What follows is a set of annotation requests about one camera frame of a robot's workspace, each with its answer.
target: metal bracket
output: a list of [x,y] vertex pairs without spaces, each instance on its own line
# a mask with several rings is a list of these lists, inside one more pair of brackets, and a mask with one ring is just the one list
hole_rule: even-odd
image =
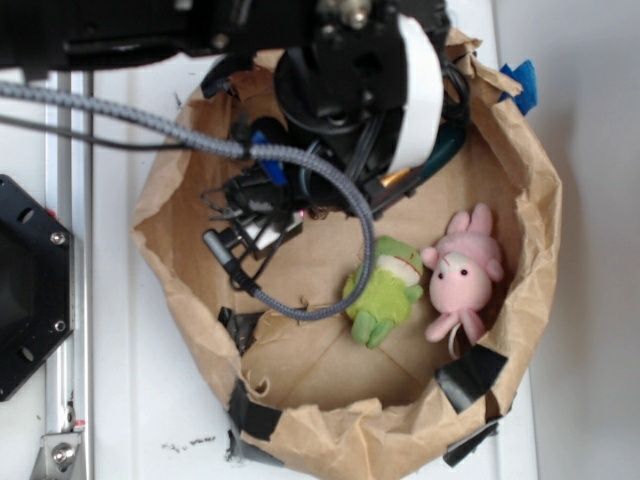
[[82,433],[45,435],[30,480],[83,480],[86,470]]
[[0,401],[45,362],[73,329],[71,233],[0,175]]

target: stuffed animal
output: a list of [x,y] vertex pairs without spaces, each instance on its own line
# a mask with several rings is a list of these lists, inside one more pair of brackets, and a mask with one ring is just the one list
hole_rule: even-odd
[[[420,253],[406,243],[383,236],[376,241],[376,267],[364,292],[347,308],[353,321],[351,336],[376,348],[396,325],[409,318],[412,306],[424,293]],[[343,298],[355,287],[362,267],[349,275]]]
[[429,295],[441,313],[425,331],[428,341],[438,342],[452,329],[454,336],[460,325],[471,345],[485,334],[476,312],[489,302],[491,282],[504,277],[500,248],[490,236],[492,226],[491,210],[479,203],[471,215],[458,212],[436,246],[420,252],[425,266],[433,270]]

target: cable connector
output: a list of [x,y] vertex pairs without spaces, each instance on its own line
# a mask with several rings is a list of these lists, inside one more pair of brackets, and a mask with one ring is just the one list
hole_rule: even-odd
[[204,243],[209,247],[213,256],[216,257],[218,263],[222,265],[225,272],[229,274],[229,278],[234,285],[247,292],[252,297],[260,290],[260,287],[253,281],[249,275],[245,273],[240,262],[220,239],[220,235],[215,230],[207,230],[203,235]]

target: plush toy ear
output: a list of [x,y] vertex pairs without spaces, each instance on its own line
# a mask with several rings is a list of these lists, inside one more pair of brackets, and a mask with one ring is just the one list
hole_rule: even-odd
[[491,235],[492,227],[493,217],[491,216],[491,209],[484,203],[479,203],[476,205],[476,208],[473,209],[469,231]]
[[504,270],[502,269],[502,265],[500,265],[500,262],[495,258],[489,260],[486,271],[487,275],[489,275],[489,278],[494,282],[499,282],[504,278]]
[[466,232],[467,228],[469,228],[470,222],[471,217],[469,217],[469,214],[467,212],[462,211],[456,213],[449,222],[449,226],[447,227],[447,235],[450,233]]
[[422,263],[424,266],[435,270],[436,265],[438,265],[438,251],[433,247],[425,248],[420,252],[420,257],[422,258]]
[[429,342],[439,342],[459,321],[458,312],[443,313],[427,327],[424,336]]
[[487,331],[487,329],[484,328],[484,323],[482,323],[478,314],[473,310],[462,310],[460,312],[460,323],[462,323],[464,333],[466,333],[471,345],[478,343],[478,340],[480,340]]

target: blue tape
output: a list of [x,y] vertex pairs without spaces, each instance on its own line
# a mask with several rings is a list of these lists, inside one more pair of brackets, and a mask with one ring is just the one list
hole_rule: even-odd
[[513,97],[508,93],[503,93],[500,101],[505,98],[512,98],[522,115],[526,115],[529,111],[538,105],[538,83],[536,81],[536,70],[533,68],[531,60],[523,62],[515,70],[512,70],[508,64],[500,69],[500,72],[513,78],[522,85],[522,93]]

